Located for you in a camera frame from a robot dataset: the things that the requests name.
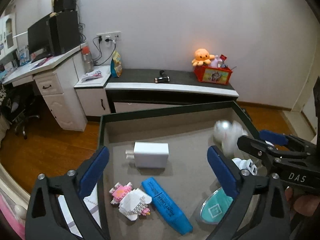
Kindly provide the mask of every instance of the computer monitor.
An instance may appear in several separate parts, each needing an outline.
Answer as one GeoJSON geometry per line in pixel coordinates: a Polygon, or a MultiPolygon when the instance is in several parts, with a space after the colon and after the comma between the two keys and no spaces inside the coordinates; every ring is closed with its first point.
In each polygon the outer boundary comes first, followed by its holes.
{"type": "Polygon", "coordinates": [[[49,20],[49,18],[50,14],[44,16],[28,28],[28,46],[30,54],[40,49],[46,50],[46,53],[40,57],[44,58],[50,54],[49,31],[47,27],[47,20],[49,20]]]}

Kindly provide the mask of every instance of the power outlet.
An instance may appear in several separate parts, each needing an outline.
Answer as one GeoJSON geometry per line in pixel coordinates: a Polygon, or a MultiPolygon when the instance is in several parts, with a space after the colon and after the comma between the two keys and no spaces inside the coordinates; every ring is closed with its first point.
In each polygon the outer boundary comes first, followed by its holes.
{"type": "Polygon", "coordinates": [[[121,40],[121,32],[113,32],[113,33],[100,33],[97,34],[98,36],[102,36],[102,41],[105,41],[106,38],[109,38],[114,41],[120,41],[121,40]]]}

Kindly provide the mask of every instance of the computer tower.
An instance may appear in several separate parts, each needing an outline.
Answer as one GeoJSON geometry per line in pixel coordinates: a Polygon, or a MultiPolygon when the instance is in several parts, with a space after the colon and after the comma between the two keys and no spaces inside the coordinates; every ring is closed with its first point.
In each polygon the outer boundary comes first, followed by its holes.
{"type": "Polygon", "coordinates": [[[71,11],[76,9],[76,0],[54,0],[53,11],[58,13],[61,11],[71,11]]]}
{"type": "Polygon", "coordinates": [[[60,12],[47,20],[50,51],[61,55],[80,45],[78,14],[76,11],[60,12]]]}

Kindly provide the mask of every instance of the cabinet handle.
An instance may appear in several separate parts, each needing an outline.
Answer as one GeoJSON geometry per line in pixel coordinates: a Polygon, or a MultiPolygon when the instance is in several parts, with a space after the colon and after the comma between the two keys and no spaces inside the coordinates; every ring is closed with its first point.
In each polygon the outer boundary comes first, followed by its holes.
{"type": "MultiPolygon", "coordinates": [[[[49,85],[47,88],[50,88],[50,87],[51,87],[51,85],[49,85]]],[[[46,88],[46,87],[44,87],[44,86],[42,87],[42,89],[47,89],[47,88],[46,88]]]]}
{"type": "Polygon", "coordinates": [[[103,105],[103,99],[101,99],[101,106],[102,106],[103,110],[106,109],[106,108],[104,107],[104,105],[103,105]]]}

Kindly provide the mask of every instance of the red storage box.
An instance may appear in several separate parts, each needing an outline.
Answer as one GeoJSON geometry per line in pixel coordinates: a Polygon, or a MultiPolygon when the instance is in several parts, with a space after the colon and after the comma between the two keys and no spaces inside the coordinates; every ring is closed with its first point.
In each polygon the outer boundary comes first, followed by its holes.
{"type": "Polygon", "coordinates": [[[232,70],[228,67],[225,68],[212,68],[208,66],[196,66],[193,71],[199,82],[208,82],[221,85],[227,85],[229,78],[232,74],[232,70]]]}

